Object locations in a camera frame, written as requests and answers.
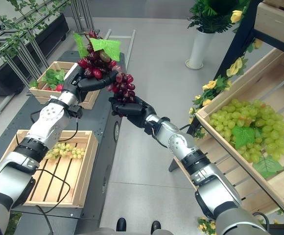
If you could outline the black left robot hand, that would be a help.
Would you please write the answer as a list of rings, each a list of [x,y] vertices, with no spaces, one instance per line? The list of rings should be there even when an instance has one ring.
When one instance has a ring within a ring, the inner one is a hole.
[[[102,79],[87,78],[84,75],[85,70],[77,64],[72,67],[65,75],[62,93],[68,92],[75,96],[75,101],[81,103],[85,100],[88,92],[101,90],[116,80],[118,72],[111,71],[104,75]]]

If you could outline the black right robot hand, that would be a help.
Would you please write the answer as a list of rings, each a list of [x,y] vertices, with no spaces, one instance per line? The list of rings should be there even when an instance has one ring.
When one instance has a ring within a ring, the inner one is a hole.
[[[120,102],[114,97],[109,98],[112,107],[112,115],[119,117],[127,117],[127,119],[138,128],[145,128],[145,122],[150,115],[156,115],[154,108],[140,99],[135,97],[133,103]]]

